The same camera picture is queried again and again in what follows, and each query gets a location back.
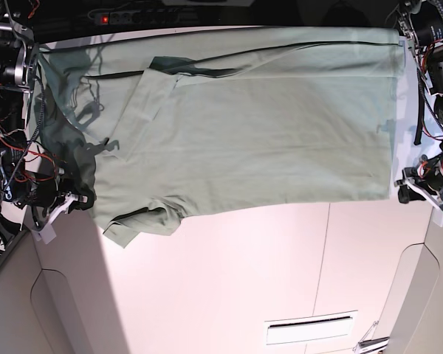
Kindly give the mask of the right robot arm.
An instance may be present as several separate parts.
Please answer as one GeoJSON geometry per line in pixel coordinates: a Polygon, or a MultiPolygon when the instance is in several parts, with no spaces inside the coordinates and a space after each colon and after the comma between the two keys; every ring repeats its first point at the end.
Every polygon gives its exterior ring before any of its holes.
{"type": "Polygon", "coordinates": [[[38,45],[32,30],[17,21],[8,3],[0,1],[0,226],[2,203],[32,212],[34,229],[42,234],[63,212],[87,198],[66,178],[63,160],[46,150],[34,151],[44,126],[41,101],[35,130],[27,134],[34,88],[44,89],[37,74],[38,45]]]}

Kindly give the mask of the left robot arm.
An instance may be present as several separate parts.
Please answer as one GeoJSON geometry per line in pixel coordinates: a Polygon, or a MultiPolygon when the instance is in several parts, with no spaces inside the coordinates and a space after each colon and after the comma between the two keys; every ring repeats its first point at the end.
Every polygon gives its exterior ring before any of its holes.
{"type": "Polygon", "coordinates": [[[397,20],[416,64],[419,109],[414,143],[438,142],[439,153],[422,156],[396,181],[399,201],[428,201],[443,213],[443,1],[400,1],[397,20]]]}

